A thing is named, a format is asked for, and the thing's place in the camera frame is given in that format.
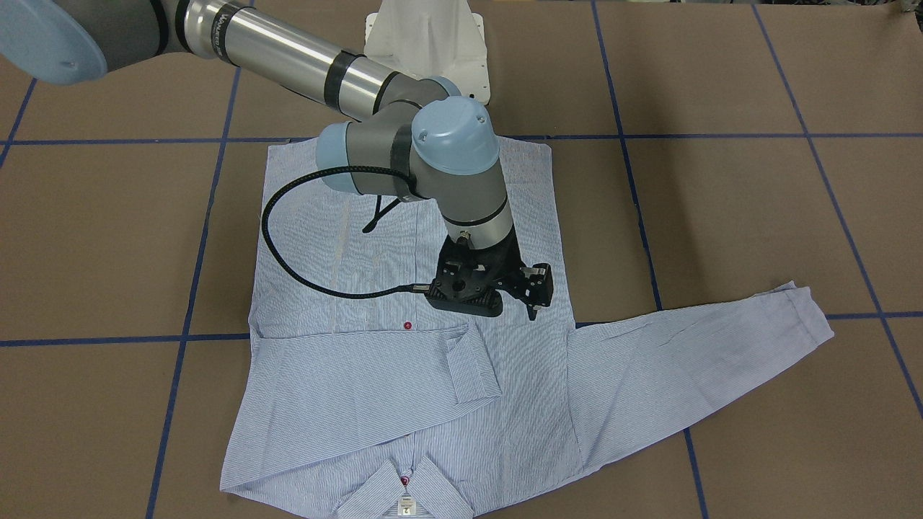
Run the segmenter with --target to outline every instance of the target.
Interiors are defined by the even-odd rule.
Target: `blue tape line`
[[[209,204],[205,210],[205,222],[202,224],[202,235],[198,242],[198,255],[196,256],[196,268],[192,274],[192,286],[189,289],[189,304],[186,308],[186,319],[183,322],[183,335],[189,334],[192,326],[192,314],[196,305],[196,295],[198,293],[198,281],[202,273],[202,263],[205,259],[205,246],[209,239],[209,220],[211,210],[215,204],[215,192],[218,189],[218,181],[221,179],[222,166],[224,164],[224,152],[227,149],[228,133],[231,131],[231,119],[234,117],[234,101],[237,98],[237,85],[240,82],[240,71],[238,68],[234,72],[234,82],[231,84],[231,96],[228,100],[227,114],[224,117],[224,130],[222,131],[222,144],[218,149],[218,159],[215,162],[215,172],[211,178],[211,190],[209,192]],[[161,445],[157,451],[157,464],[154,466],[154,476],[150,482],[150,496],[148,498],[148,512],[146,519],[153,519],[154,509],[157,505],[157,495],[160,491],[161,475],[163,472],[163,461],[166,458],[167,443],[170,439],[170,426],[173,423],[173,413],[176,406],[176,395],[179,392],[179,381],[183,373],[183,362],[186,358],[187,341],[179,344],[176,352],[176,365],[174,366],[173,382],[170,384],[170,398],[167,401],[167,410],[163,418],[163,430],[161,433]]]
[[[923,133],[812,133],[815,139],[915,139]],[[670,139],[803,139],[804,133],[635,133],[504,135],[518,140],[670,140]],[[314,137],[190,137],[167,139],[13,139],[5,146],[76,146],[90,144],[217,144],[220,142],[302,142]]]
[[[14,140],[14,146],[71,146],[87,144],[217,144],[220,138],[189,139],[35,139]]]
[[[862,261],[862,257],[859,255],[856,241],[853,239],[853,235],[849,231],[849,226],[846,224],[846,218],[843,215],[843,211],[840,209],[840,203],[836,199],[836,194],[833,193],[833,185],[830,183],[830,178],[827,177],[826,170],[824,170],[823,163],[821,162],[821,156],[818,154],[817,148],[814,146],[814,139],[808,132],[808,125],[805,124],[805,119],[801,113],[801,109],[798,108],[798,103],[795,100],[795,93],[792,92],[792,87],[788,83],[788,78],[785,76],[785,72],[782,69],[782,62],[779,61],[779,56],[775,52],[775,47],[773,47],[773,41],[769,37],[769,32],[766,30],[766,26],[762,23],[759,9],[757,9],[755,5],[751,5],[750,8],[753,11],[753,16],[756,17],[757,23],[760,25],[762,36],[766,40],[766,45],[769,47],[769,53],[773,56],[775,68],[779,71],[779,77],[782,79],[783,85],[785,85],[785,91],[788,93],[788,99],[791,101],[792,107],[795,109],[795,115],[797,116],[798,122],[801,125],[801,129],[804,131],[804,138],[808,141],[811,155],[814,157],[814,162],[817,164],[817,169],[821,173],[823,185],[827,189],[827,195],[830,197],[830,202],[833,204],[833,209],[836,212],[836,218],[840,221],[840,226],[843,228],[846,241],[849,242],[849,248],[852,249],[853,258],[856,259],[859,272],[862,274],[862,279],[865,281],[866,288],[869,290],[869,296],[871,296],[872,304],[875,305],[875,310],[879,319],[881,320],[881,326],[884,328],[884,333],[888,336],[888,342],[891,344],[891,349],[894,351],[894,357],[897,359],[897,365],[900,367],[901,373],[904,374],[904,380],[907,384],[907,389],[910,390],[910,395],[913,397],[914,403],[917,404],[917,411],[919,412],[920,417],[923,418],[923,402],[920,402],[920,396],[917,392],[917,387],[914,385],[913,379],[910,378],[910,371],[907,369],[907,365],[904,362],[904,356],[901,355],[901,349],[898,347],[897,342],[894,340],[894,336],[891,332],[891,326],[888,324],[885,313],[881,309],[881,301],[879,301],[878,295],[875,293],[875,287],[872,286],[871,278],[869,277],[869,273],[866,271],[865,263]]]
[[[824,317],[827,318],[827,320],[854,320],[854,319],[877,319],[879,315],[876,313],[827,314]]]
[[[636,133],[625,139],[801,139],[800,133]]]
[[[134,337],[78,337],[74,339],[17,339],[0,341],[0,348],[15,348],[21,346],[61,346],[81,344],[142,344],[142,343],[175,343],[182,341],[182,335],[147,335]]]
[[[876,138],[911,138],[919,139],[923,133],[812,133],[815,139],[876,139]]]
[[[644,217],[641,213],[641,202],[638,199],[638,189],[635,186],[634,174],[631,171],[631,158],[629,157],[629,147],[628,142],[625,140],[625,128],[622,126],[622,117],[621,113],[618,110],[618,100],[616,96],[616,86],[615,82],[612,80],[612,72],[609,69],[609,58],[605,52],[605,41],[603,39],[603,29],[599,23],[599,11],[596,8],[596,0],[590,2],[590,8],[593,11],[593,24],[596,26],[596,40],[599,41],[599,53],[603,58],[603,69],[605,70],[605,81],[608,83],[609,87],[609,99],[612,102],[612,113],[616,118],[616,128],[618,130],[618,143],[622,149],[622,157],[625,160],[625,173],[629,180],[629,188],[631,190],[631,201],[635,205],[635,211],[638,214],[638,230],[641,233],[641,245],[644,247],[644,254],[647,256],[647,265],[651,275],[651,290],[653,291],[653,302],[655,303],[657,310],[662,310],[664,308],[660,299],[660,288],[657,286],[657,274],[654,271],[653,267],[653,256],[651,255],[651,248],[647,240],[647,232],[644,229]],[[689,429],[685,429],[684,434],[686,434],[686,446],[689,450],[689,465],[692,468],[692,476],[695,481],[696,493],[699,496],[699,511],[701,513],[702,519],[708,519],[708,505],[705,503],[705,491],[701,485],[701,477],[699,475],[699,464],[696,461],[695,457],[695,447],[692,445],[692,437],[689,434]]]
[[[66,339],[12,339],[0,341],[0,348],[24,346],[80,346],[91,344],[200,343],[203,341],[241,341],[249,333],[199,333],[189,335],[129,335],[126,337],[72,337]]]
[[[826,314],[827,320],[863,320],[879,319],[881,316],[874,312]],[[923,311],[909,312],[884,312],[886,319],[921,319]],[[611,320],[591,320],[576,323],[576,328],[593,326],[594,324],[607,324]],[[0,341],[0,348],[13,348],[21,346],[61,346],[84,344],[144,344],[144,343],[201,343],[206,341],[245,341],[250,338],[249,333],[190,333],[189,335],[129,335],[126,337],[75,337],[66,339],[12,339]]]
[[[609,86],[609,100],[612,102],[612,112],[616,118],[616,128],[618,130],[618,143],[622,148],[622,158],[625,160],[625,173],[629,180],[629,189],[631,191],[631,201],[634,203],[635,212],[638,215],[638,230],[641,233],[641,245],[644,247],[644,254],[647,255],[647,267],[651,276],[651,289],[653,291],[653,302],[658,310],[663,309],[660,301],[660,288],[657,286],[657,275],[653,269],[653,257],[651,256],[651,247],[647,241],[647,232],[644,230],[644,216],[641,214],[641,202],[638,200],[638,188],[635,186],[634,174],[631,171],[631,158],[629,157],[628,142],[625,140],[625,131],[622,127],[622,117],[618,110],[618,101],[616,98],[616,86],[612,80],[612,73],[609,71],[609,58],[605,53],[605,42],[603,41],[603,30],[599,25],[599,13],[596,10],[596,0],[590,2],[593,10],[593,23],[596,26],[596,39],[599,41],[599,53],[603,58],[603,68],[605,69],[605,80]]]
[[[29,87],[26,89],[26,94],[22,96],[22,103],[19,105],[19,111],[16,113],[16,120],[13,121],[13,127],[9,129],[9,136],[6,137],[6,142],[3,145],[3,151],[0,151],[0,167],[3,167],[3,163],[6,162],[6,156],[9,154],[9,149],[13,146],[13,139],[16,138],[16,132],[19,131],[19,125],[22,124],[22,116],[26,114],[26,107],[29,106],[29,99],[32,98],[32,93],[35,91],[35,84],[39,80],[32,78],[32,81],[29,82]]]
[[[692,465],[692,479],[695,481],[695,493],[699,496],[701,519],[708,519],[708,506],[705,504],[705,488],[701,484],[699,460],[695,455],[695,445],[692,444],[692,431],[689,430],[689,428],[684,428],[683,437],[686,439],[686,452],[689,454],[689,464]]]

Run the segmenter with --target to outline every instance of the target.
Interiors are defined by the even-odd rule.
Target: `striped shirt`
[[[317,169],[314,152],[314,140],[270,148],[264,204]],[[503,139],[501,161],[523,261],[555,275],[533,322],[505,294],[493,319],[414,294],[325,296],[260,240],[250,375],[222,490],[313,519],[398,517],[402,498],[414,517],[470,518],[692,425],[833,336],[809,289],[792,284],[575,329],[551,151]],[[276,206],[273,241],[297,272],[339,291],[428,283],[445,239],[435,202],[401,204],[364,235],[374,203],[308,183]]]

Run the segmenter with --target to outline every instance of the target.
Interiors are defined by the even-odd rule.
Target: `folded sleeve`
[[[568,339],[583,473],[702,420],[833,337],[808,288],[588,326]]]

